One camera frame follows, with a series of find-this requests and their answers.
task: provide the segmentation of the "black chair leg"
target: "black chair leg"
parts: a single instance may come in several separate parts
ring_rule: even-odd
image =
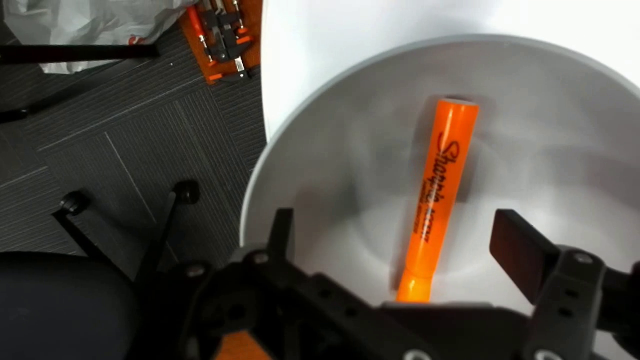
[[[137,273],[137,285],[143,287],[158,272],[158,263],[160,263],[162,253],[167,250],[167,239],[169,239],[179,206],[180,204],[196,204],[199,197],[201,197],[201,185],[196,179],[184,179],[173,188],[173,192],[169,195],[167,210],[162,211],[162,220],[160,220],[162,227],[155,235],[153,243],[146,248],[146,253],[145,253],[143,263]]]
[[[177,215],[177,210],[180,204],[196,204],[201,197],[201,185],[196,179],[184,179],[179,181],[170,195],[169,195],[169,204],[167,210],[162,214],[160,220],[160,230],[158,234],[153,237],[153,243],[149,246],[149,250],[145,252],[143,263],[139,268],[139,273],[135,277],[137,285],[143,287],[145,284],[149,284],[155,273],[158,272],[158,263],[164,255],[167,250],[167,239],[173,227],[173,220]],[[113,266],[114,269],[118,269],[121,273],[125,273],[69,215],[77,215],[81,214],[87,206],[91,204],[89,195],[84,195],[82,192],[70,192],[60,199],[60,210],[56,210],[53,215],[56,217],[56,221],[69,231],[69,235],[82,248],[82,252],[89,258],[94,258],[99,262],[105,262],[108,266]]]
[[[53,215],[89,258],[105,262],[117,272],[125,273],[73,220],[69,220],[70,214],[81,214],[89,204],[89,195],[82,192],[70,192],[60,199],[60,210],[56,210]]]

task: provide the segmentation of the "orange object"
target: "orange object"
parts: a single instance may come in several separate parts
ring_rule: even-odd
[[[243,4],[238,4],[240,10],[243,10],[243,23],[244,23],[244,33],[240,36],[243,40],[246,40],[244,36],[250,37],[250,45],[248,50],[243,54],[243,59],[244,59],[244,66],[246,70],[250,67],[257,67],[260,63],[260,27],[262,27],[262,0],[244,0]],[[212,37],[212,33],[208,31],[206,23],[203,22],[201,17],[201,26],[203,30],[206,31],[204,36],[208,40],[212,40],[212,43],[216,42]],[[203,72],[203,77],[208,82],[208,84],[216,84],[219,80],[223,80],[225,75],[238,75],[238,70],[236,70],[236,63],[234,62],[210,62],[206,52],[203,50],[203,42],[201,42],[201,36],[196,31],[196,27],[192,26],[192,14],[184,14],[180,17],[180,27],[183,27],[183,33],[194,54],[194,59]]]
[[[190,19],[192,26],[194,26],[196,36],[204,36],[199,6],[188,6],[188,7],[187,7],[187,14],[188,14],[188,19]]]
[[[399,301],[431,300],[433,277],[457,202],[479,112],[479,103],[458,97],[441,97],[437,103],[422,190],[397,294]]]
[[[253,36],[238,36],[236,40],[238,43],[250,43],[253,42]]]
[[[234,332],[223,337],[214,360],[269,360],[271,356],[248,332]]]

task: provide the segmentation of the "black metal bracket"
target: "black metal bracket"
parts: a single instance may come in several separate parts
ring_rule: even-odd
[[[177,210],[180,204],[196,204],[201,199],[201,185],[196,179],[179,181],[173,192],[169,194],[167,207],[160,217],[158,234],[155,235],[153,243],[146,248],[145,258],[140,262],[137,284],[140,287],[156,276],[160,258],[164,255],[169,231],[177,217]]]
[[[199,334],[194,332],[194,312],[201,292],[212,277],[206,262],[187,262],[173,268],[146,292],[143,303],[143,326],[128,352],[128,360],[194,360],[201,358]]]
[[[612,332],[640,358],[636,269],[628,276],[606,268],[594,253],[554,246],[515,210],[497,211],[491,252],[536,306],[523,358],[556,354],[586,360],[597,328]]]
[[[225,334],[248,330],[271,356],[284,360],[600,360],[592,340],[594,330],[605,328],[638,356],[638,268],[626,276],[589,252],[558,248],[517,211],[497,211],[491,250],[536,306],[533,317],[488,303],[373,308],[331,277],[306,276],[286,259],[293,224],[294,211],[279,210],[264,250],[184,290],[188,306],[150,313],[153,328],[164,334],[179,317],[170,313],[162,321],[164,312],[192,315],[179,323],[180,342],[155,342],[150,352],[194,358],[187,337],[196,337],[201,360],[208,360]],[[164,294],[179,295],[177,287],[180,284]]]

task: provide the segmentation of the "white table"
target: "white table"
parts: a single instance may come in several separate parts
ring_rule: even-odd
[[[512,33],[586,54],[640,84],[638,0],[267,0],[267,138],[340,72],[393,48]]]

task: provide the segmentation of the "white bowl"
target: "white bowl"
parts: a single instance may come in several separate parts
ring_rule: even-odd
[[[395,298],[435,99],[482,105],[433,300],[531,306],[488,253],[497,207],[609,266],[640,258],[638,88],[580,54],[523,37],[449,37],[368,59],[306,102],[262,153],[243,243],[294,207],[293,259],[371,303]]]

